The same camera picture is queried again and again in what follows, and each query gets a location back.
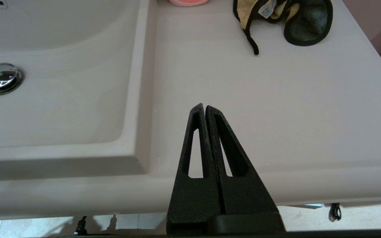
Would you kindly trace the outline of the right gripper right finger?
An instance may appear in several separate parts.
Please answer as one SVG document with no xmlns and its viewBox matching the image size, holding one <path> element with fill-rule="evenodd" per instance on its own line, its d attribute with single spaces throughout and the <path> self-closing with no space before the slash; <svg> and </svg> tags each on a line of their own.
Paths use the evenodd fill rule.
<svg viewBox="0 0 381 238">
<path fill-rule="evenodd" d="M 206 107 L 206 122 L 217 172 L 220 214 L 209 232 L 285 232 L 277 206 L 224 114 Z"/>
</svg>

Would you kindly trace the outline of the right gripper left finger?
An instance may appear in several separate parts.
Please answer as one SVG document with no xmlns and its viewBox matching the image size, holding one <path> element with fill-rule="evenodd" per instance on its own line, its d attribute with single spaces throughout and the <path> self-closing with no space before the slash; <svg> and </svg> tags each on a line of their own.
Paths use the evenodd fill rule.
<svg viewBox="0 0 381 238">
<path fill-rule="evenodd" d="M 215 152 L 219 146 L 210 135 L 207 112 L 202 103 L 189 112 L 167 212 L 167 233 L 207 233 L 209 220 L 222 213 L 218 169 L 222 152 Z M 201 178 L 189 176 L 195 131 L 199 133 Z"/>
</svg>

